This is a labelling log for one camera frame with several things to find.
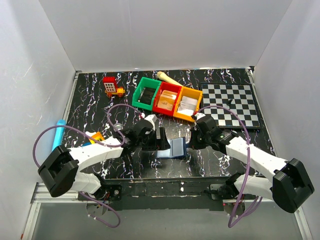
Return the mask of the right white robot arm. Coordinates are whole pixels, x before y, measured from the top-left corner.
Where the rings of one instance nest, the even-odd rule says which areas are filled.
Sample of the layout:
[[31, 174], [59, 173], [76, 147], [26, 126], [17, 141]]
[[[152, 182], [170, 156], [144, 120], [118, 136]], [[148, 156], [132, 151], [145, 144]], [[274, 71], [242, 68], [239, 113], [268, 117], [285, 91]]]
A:
[[194, 150], [211, 147], [232, 159], [239, 160], [262, 176], [235, 173], [209, 193], [220, 199], [237, 199], [253, 195], [273, 200], [281, 209], [294, 213], [315, 191], [304, 164], [296, 158], [285, 160], [271, 155], [246, 140], [235, 131], [221, 130], [213, 117], [203, 113], [192, 116], [188, 147]]

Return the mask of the navy blue card holder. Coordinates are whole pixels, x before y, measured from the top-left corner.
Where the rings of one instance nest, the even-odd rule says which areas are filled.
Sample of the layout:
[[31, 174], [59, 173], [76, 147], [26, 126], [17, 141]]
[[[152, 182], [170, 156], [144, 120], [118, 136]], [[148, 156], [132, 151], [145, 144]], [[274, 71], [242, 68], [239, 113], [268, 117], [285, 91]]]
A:
[[166, 150], [158, 150], [156, 159], [180, 159], [187, 155], [186, 138], [179, 137], [169, 140], [170, 148]]

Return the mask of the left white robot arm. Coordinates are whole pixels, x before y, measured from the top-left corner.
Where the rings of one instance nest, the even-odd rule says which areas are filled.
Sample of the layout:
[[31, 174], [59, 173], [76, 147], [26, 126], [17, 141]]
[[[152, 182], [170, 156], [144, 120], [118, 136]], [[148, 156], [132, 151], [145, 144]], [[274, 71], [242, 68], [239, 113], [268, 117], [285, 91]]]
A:
[[77, 191], [101, 200], [111, 194], [106, 180], [96, 173], [84, 173], [84, 169], [130, 155], [137, 148], [162, 151], [170, 147], [164, 128], [160, 128], [160, 137], [157, 137], [154, 120], [142, 119], [131, 128], [116, 127], [113, 136], [95, 144], [72, 148], [57, 146], [39, 166], [38, 174], [53, 198]]

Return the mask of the white gold VIP card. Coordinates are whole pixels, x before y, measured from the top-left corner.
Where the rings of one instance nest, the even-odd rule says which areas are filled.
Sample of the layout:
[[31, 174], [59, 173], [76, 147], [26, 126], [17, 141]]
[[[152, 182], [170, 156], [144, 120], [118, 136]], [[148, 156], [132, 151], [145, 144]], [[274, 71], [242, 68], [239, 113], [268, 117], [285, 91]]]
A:
[[198, 100], [195, 98], [183, 96], [180, 100], [178, 111], [190, 110], [195, 111]]

